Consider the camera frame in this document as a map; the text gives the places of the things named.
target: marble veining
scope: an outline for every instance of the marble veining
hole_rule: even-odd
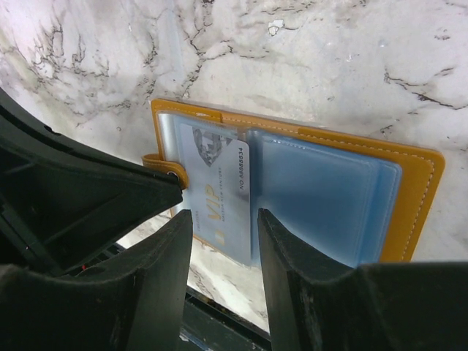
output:
[[[413,259],[465,260],[467,18],[466,0],[3,0],[0,86],[133,162],[156,150],[155,97],[435,148],[447,166]],[[189,284],[268,328],[259,270],[195,241]]]

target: stitching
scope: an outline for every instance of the stitching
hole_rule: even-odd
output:
[[[329,139],[329,138],[326,138],[326,137],[317,137],[315,135],[307,135],[307,134],[303,134],[303,133],[299,133],[295,130],[291,130],[291,129],[286,129],[286,128],[280,128],[280,127],[275,127],[275,126],[268,126],[266,124],[260,124],[260,123],[256,123],[256,122],[251,122],[251,121],[242,121],[240,119],[234,119],[234,118],[228,118],[228,117],[225,117],[223,118],[223,121],[233,121],[233,122],[240,122],[240,123],[247,123],[247,124],[253,124],[253,125],[257,125],[259,127],[265,127],[265,128],[272,128],[272,129],[279,129],[279,130],[282,130],[282,131],[285,131],[285,132],[290,132],[290,133],[293,133],[293,134],[297,134],[297,135],[300,135],[300,136],[303,136],[303,137],[307,137],[307,138],[312,138],[312,139],[318,139],[318,140],[326,140],[326,141],[329,141],[329,142],[332,142],[332,143],[339,143],[339,144],[346,144],[346,145],[352,145],[352,146],[359,146],[361,148],[368,148],[368,149],[371,149],[371,150],[378,150],[378,151],[385,151],[385,152],[391,152],[391,153],[394,153],[394,154],[401,154],[401,155],[405,155],[405,156],[412,156],[412,157],[417,157],[419,159],[423,159],[425,161],[429,161],[431,163],[431,174],[429,175],[429,180],[427,182],[427,185],[426,185],[426,189],[424,190],[424,193],[423,193],[423,198],[421,199],[421,202],[420,202],[420,205],[418,207],[418,211],[416,212],[416,217],[415,217],[415,220],[412,224],[412,227],[411,227],[411,231],[409,232],[409,235],[408,235],[408,239],[407,239],[407,242],[406,244],[404,245],[404,248],[403,248],[403,253],[401,254],[401,259],[403,260],[406,253],[407,253],[407,250],[408,250],[408,246],[410,245],[410,241],[411,241],[411,237],[415,231],[415,227],[416,227],[416,224],[418,223],[418,219],[419,219],[419,214],[420,214],[420,211],[421,211],[421,208],[423,207],[423,204],[424,204],[424,200],[426,199],[426,195],[427,195],[427,192],[429,190],[429,187],[431,185],[431,181],[432,181],[432,178],[434,176],[434,172],[435,172],[435,166],[434,166],[434,161],[432,161],[431,159],[427,159],[425,157],[422,157],[422,156],[419,156],[419,155],[416,155],[416,154],[408,154],[406,152],[399,152],[399,151],[395,151],[395,150],[389,150],[389,149],[386,149],[386,148],[375,148],[373,146],[367,146],[367,145],[363,145],[363,144],[357,144],[357,143],[349,143],[347,141],[342,141],[342,140],[334,140],[334,139]]]
[[[304,148],[303,146],[294,145],[294,144],[288,143],[287,141],[279,141],[275,139],[273,139],[272,141],[276,144],[280,144],[280,145],[282,144],[282,145],[291,146],[292,148],[299,148],[300,150],[306,150],[306,148]]]

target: yellow leather wallet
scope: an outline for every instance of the yellow leather wallet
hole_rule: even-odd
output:
[[[275,153],[281,155],[284,152],[302,152],[303,154],[298,154],[298,157],[303,158],[305,153],[315,156],[319,155],[320,157],[318,159],[310,161],[310,163],[316,162],[317,167],[319,167],[319,165],[321,165],[320,167],[325,165],[325,169],[327,169],[328,165],[326,162],[328,162],[327,160],[329,159],[348,162],[350,168],[347,168],[346,174],[344,174],[342,178],[345,183],[348,174],[350,174],[352,178],[352,174],[354,174],[352,172],[354,172],[355,168],[364,169],[369,166],[371,170],[369,172],[374,172],[373,169],[378,165],[378,167],[380,167],[379,169],[385,169],[388,174],[392,175],[392,189],[395,189],[395,194],[394,201],[391,203],[393,211],[391,208],[387,209],[389,215],[388,223],[385,226],[386,235],[384,235],[382,239],[382,247],[379,249],[379,256],[377,256],[377,259],[381,262],[409,261],[411,259],[444,170],[445,160],[441,153],[414,146],[342,134],[326,129],[304,127],[289,121],[270,120],[259,116],[215,110],[163,99],[153,100],[151,102],[151,109],[159,153],[143,157],[143,164],[166,173],[176,174],[181,180],[181,185],[184,189],[189,186],[187,172],[182,165],[169,162],[167,158],[167,151],[165,150],[166,145],[164,142],[165,131],[159,119],[159,115],[163,113],[183,116],[197,122],[216,124],[217,126],[226,127],[227,129],[242,130],[244,132],[246,130],[252,131],[250,132],[252,140],[261,140],[260,142],[256,141],[258,145],[262,145],[256,148],[256,150],[271,148],[272,155],[275,155]],[[251,154],[253,152],[252,145],[253,144],[251,144],[250,148]],[[358,155],[358,157],[352,159],[350,155]],[[261,161],[261,157],[261,155],[258,156],[255,162]],[[328,177],[335,177],[336,172],[333,171],[334,168],[330,167],[329,169]],[[304,175],[291,175],[292,181],[295,181],[295,176],[304,177]],[[312,173],[305,177],[312,179],[314,174]],[[379,175],[376,178],[371,177],[365,181],[375,181],[378,187],[379,177],[381,178],[382,176]],[[341,201],[333,204],[333,206],[340,205],[342,205]],[[323,206],[318,206],[319,213],[317,216],[319,219],[321,218],[320,207]],[[346,207],[341,209],[342,214],[346,213],[346,211]],[[340,222],[340,219],[341,217],[336,218],[336,222]],[[218,242],[222,241],[224,245],[224,237],[217,238],[217,240]]]

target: white marble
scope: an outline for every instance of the white marble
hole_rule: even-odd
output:
[[[0,86],[133,162],[156,150],[154,97],[435,148],[447,166],[413,259],[466,260],[467,32],[467,0],[2,0]],[[189,284],[267,328],[259,271],[195,243]]]

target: orange leather cover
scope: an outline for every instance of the orange leather cover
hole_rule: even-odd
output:
[[[164,160],[164,146],[157,113],[177,112],[234,127],[259,127],[272,133],[398,163],[403,176],[380,261],[411,260],[444,170],[445,160],[440,152],[163,99],[153,100],[151,110],[161,160]]]

